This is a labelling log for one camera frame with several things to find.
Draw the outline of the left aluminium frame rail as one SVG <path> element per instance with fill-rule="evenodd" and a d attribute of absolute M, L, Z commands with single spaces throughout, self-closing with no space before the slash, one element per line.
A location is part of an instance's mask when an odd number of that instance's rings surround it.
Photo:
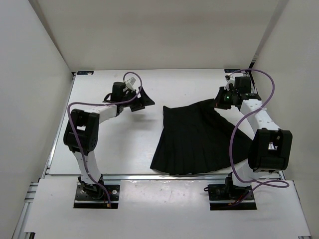
<path fill-rule="evenodd" d="M 26 232 L 25 227 L 31 211 L 32 203 L 35 198 L 36 190 L 38 187 L 38 182 L 31 182 L 27 190 L 22 212 L 19 216 L 18 222 L 16 224 L 15 230 L 12 235 L 12 239 L 34 239 L 35 232 Z"/>

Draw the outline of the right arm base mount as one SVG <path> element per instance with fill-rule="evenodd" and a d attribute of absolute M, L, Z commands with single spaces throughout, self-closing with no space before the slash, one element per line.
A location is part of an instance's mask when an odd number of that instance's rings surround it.
<path fill-rule="evenodd" d="M 235 186 L 231 176 L 224 184 L 208 184 L 203 190 L 208 193 L 211 211 L 257 209 L 252 187 Z"/>

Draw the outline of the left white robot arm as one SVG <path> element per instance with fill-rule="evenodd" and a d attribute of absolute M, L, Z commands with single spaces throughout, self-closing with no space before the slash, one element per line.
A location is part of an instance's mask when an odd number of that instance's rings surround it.
<path fill-rule="evenodd" d="M 98 169 L 94 149 L 97 146 L 99 125 L 106 120 L 117 117 L 124 108 L 132 112 L 143 110 L 155 102 L 145 93 L 142 87 L 129 89 L 124 83 L 116 82 L 112 92 L 108 93 L 101 104 L 93 104 L 88 110 L 73 109 L 71 103 L 67 114 L 69 121 L 64 133 L 63 142 L 74 154 L 81 176 L 79 182 L 88 185 L 87 193 L 93 199 L 103 197 L 105 188 L 102 185 L 102 174 Z"/>

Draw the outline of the black pleated skirt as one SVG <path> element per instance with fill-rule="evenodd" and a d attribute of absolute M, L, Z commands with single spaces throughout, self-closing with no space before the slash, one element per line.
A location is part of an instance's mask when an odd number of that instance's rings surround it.
<path fill-rule="evenodd" d="M 202 174 L 230 167 L 234 125 L 215 110 L 215 99 L 163 107 L 163 130 L 150 168 L 170 175 Z"/>

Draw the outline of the blue corner label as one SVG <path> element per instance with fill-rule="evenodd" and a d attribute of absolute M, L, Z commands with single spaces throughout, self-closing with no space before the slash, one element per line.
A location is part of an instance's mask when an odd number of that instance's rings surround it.
<path fill-rule="evenodd" d="M 94 71 L 78 71 L 77 75 L 93 75 Z"/>
<path fill-rule="evenodd" d="M 239 71 L 240 71 L 239 69 L 224 69 L 224 72 L 226 74 L 231 74 L 231 73 L 239 72 Z"/>

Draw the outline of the front aluminium rail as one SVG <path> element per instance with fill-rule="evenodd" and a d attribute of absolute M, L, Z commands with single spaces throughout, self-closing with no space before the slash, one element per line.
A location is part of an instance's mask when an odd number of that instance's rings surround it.
<path fill-rule="evenodd" d="M 224 180 L 228 174 L 188 174 L 188 175 L 159 175 L 159 174 L 141 174 L 141 175 L 120 175 L 120 174 L 103 174 L 105 181 L 119 181 L 119 180 Z"/>

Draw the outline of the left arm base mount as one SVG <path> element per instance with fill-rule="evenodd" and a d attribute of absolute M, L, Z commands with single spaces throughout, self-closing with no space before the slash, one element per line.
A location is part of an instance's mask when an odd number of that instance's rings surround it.
<path fill-rule="evenodd" d="M 75 209 L 117 209 L 119 206 L 120 185 L 104 184 L 102 179 L 99 181 L 108 191 L 107 196 L 104 189 L 99 185 L 87 184 L 78 177 L 78 184 L 73 203 Z"/>

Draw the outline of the right blue corner label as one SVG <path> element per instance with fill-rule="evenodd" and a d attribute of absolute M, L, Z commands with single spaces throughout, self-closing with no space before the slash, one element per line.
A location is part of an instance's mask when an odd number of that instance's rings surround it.
<path fill-rule="evenodd" d="M 231 74 L 231 73 L 239 72 L 239 71 L 240 71 L 239 69 L 224 69 L 224 72 L 226 74 Z"/>

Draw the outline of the left blue corner label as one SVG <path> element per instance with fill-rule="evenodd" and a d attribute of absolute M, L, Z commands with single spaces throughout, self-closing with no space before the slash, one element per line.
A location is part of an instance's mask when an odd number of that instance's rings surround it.
<path fill-rule="evenodd" d="M 94 71 L 78 71 L 77 75 L 93 75 Z"/>

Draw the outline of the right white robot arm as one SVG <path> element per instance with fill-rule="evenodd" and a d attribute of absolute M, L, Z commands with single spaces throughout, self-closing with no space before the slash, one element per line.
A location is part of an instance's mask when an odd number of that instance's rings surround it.
<path fill-rule="evenodd" d="M 267 174 L 287 169 L 293 136 L 289 130 L 281 129 L 271 119 L 257 93 L 241 93 L 232 86 L 229 89 L 220 87 L 215 101 L 218 109 L 228 110 L 235 106 L 244 115 L 235 125 L 235 131 L 247 120 L 254 132 L 247 162 L 239 168 L 235 168 L 233 162 L 236 133 L 231 136 L 229 155 L 232 182 L 224 186 L 224 194 L 229 199 L 235 199 L 242 193 L 242 187 L 250 186 Z"/>

